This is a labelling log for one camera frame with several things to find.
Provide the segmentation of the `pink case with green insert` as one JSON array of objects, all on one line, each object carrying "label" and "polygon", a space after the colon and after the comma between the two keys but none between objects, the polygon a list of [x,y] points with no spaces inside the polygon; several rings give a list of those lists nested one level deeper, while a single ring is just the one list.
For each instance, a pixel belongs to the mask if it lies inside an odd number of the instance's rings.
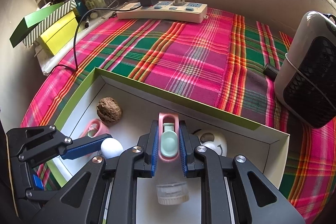
[{"label": "pink case with green insert", "polygon": [[173,113],[159,113],[158,156],[163,162],[173,162],[179,156],[179,118]]}]

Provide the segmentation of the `white smiley disc toy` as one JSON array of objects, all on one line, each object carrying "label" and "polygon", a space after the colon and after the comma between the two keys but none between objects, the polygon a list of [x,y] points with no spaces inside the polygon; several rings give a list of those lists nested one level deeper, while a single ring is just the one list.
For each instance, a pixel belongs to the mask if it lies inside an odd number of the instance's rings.
[{"label": "white smiley disc toy", "polygon": [[196,130],[193,132],[200,144],[214,150],[220,156],[227,156],[227,141],[224,135],[214,130]]}]

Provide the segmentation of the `white egg-shaped object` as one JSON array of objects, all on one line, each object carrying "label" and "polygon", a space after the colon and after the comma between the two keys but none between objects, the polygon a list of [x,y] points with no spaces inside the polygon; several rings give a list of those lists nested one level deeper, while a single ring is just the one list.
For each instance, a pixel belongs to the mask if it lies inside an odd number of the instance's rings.
[{"label": "white egg-shaped object", "polygon": [[122,144],[115,138],[106,138],[101,143],[101,154],[106,159],[120,156],[123,153]]}]

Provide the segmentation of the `white round plastic cap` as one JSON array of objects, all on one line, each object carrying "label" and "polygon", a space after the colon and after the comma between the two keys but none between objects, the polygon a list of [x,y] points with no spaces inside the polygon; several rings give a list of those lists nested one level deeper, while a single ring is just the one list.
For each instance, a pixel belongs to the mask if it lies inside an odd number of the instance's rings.
[{"label": "white round plastic cap", "polygon": [[179,205],[190,199],[189,188],[185,181],[157,185],[156,190],[157,200],[161,205]]}]

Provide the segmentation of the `brown walnut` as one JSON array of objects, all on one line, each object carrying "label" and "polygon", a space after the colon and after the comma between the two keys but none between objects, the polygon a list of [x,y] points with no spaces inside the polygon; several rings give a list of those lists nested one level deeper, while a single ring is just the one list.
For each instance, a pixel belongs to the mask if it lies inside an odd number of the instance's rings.
[{"label": "brown walnut", "polygon": [[115,124],[122,118],[122,108],[112,97],[100,99],[96,111],[100,120],[105,124]]}]

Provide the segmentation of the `green white shallow box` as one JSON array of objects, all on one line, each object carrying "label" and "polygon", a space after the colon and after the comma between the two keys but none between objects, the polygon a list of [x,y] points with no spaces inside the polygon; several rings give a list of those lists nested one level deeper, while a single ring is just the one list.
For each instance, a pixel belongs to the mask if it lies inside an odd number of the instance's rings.
[{"label": "green white shallow box", "polygon": [[265,188],[258,189],[256,176],[263,174],[280,186],[288,154],[289,135],[257,122],[204,105],[153,86],[94,69],[80,84],[55,121],[66,136],[76,139],[97,117],[96,105],[112,97],[122,108],[122,118],[110,126],[110,133],[124,148],[135,145],[148,125],[157,121],[158,149],[174,148],[183,141],[182,130],[195,135],[201,145],[219,155],[243,155],[254,170],[247,174],[252,190],[252,223],[284,223],[286,199],[269,199]]}]

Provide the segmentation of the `white shelf board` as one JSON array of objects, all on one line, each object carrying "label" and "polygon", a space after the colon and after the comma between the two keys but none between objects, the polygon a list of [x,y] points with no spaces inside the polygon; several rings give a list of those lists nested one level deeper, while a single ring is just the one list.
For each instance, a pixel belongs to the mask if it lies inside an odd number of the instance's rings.
[{"label": "white shelf board", "polygon": [[[101,24],[108,20],[108,18],[113,14],[113,11],[102,11],[102,16],[96,19],[91,19],[89,21],[89,27],[84,27],[84,22],[81,23],[79,28],[79,33],[77,34],[76,41],[79,42],[82,38],[86,37],[93,30],[98,28]],[[42,46],[38,45],[35,47],[35,56],[37,57],[39,66],[44,76],[48,76],[53,67],[58,65],[60,60],[73,48],[73,38],[68,41],[68,43],[58,52],[56,55],[51,56],[47,53]]]}]

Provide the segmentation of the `pink green plaid blanket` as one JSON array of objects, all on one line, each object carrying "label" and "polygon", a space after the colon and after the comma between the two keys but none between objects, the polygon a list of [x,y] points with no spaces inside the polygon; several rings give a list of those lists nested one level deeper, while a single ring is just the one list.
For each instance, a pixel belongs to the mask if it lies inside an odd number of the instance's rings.
[{"label": "pink green plaid blanket", "polygon": [[35,94],[22,127],[54,123],[98,67],[256,121],[290,135],[281,193],[307,223],[335,192],[335,121],[308,128],[263,75],[279,67],[292,39],[264,23],[209,9],[201,24],[109,19],[68,51]]}]

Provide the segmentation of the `yellow green box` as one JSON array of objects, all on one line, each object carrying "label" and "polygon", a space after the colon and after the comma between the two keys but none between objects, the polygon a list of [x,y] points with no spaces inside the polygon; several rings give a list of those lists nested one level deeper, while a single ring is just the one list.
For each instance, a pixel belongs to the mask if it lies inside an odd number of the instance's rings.
[{"label": "yellow green box", "polygon": [[58,53],[73,37],[77,28],[73,11],[64,15],[37,38],[37,42],[50,55]]}]

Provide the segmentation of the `striped white green box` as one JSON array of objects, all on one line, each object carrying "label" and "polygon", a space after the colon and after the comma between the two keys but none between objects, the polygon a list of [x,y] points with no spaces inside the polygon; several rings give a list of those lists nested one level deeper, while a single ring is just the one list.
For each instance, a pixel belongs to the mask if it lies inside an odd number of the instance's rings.
[{"label": "striped white green box", "polygon": [[75,0],[69,0],[68,2],[61,5],[45,19],[43,19],[33,30],[23,39],[23,44],[26,48],[29,48],[37,40],[43,32],[45,32],[50,26],[61,19],[63,16],[71,12],[77,7]]}]

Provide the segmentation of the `dark green box lid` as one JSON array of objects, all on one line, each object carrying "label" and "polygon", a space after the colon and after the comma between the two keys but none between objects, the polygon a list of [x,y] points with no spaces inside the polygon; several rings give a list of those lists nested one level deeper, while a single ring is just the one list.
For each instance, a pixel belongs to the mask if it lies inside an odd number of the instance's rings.
[{"label": "dark green box lid", "polygon": [[50,5],[24,16],[10,36],[12,47],[15,48],[31,32],[33,28],[35,28],[42,20],[44,20],[63,4],[64,2]]}]

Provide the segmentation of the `cream power strip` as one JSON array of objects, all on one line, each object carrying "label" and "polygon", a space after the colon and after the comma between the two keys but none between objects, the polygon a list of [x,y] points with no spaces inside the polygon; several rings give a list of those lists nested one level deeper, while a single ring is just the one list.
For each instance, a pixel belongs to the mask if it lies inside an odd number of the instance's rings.
[{"label": "cream power strip", "polygon": [[207,5],[186,2],[175,6],[171,1],[161,1],[153,6],[142,6],[139,2],[129,3],[117,11],[119,19],[159,19],[190,23],[202,23],[207,18]]}]

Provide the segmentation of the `grey black space heater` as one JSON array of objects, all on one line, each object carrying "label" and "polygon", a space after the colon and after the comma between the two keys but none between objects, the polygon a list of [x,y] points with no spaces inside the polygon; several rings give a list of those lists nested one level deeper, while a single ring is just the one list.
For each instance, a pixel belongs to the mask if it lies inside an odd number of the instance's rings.
[{"label": "grey black space heater", "polygon": [[313,128],[335,117],[335,15],[307,12],[281,68],[267,64],[276,98]]}]

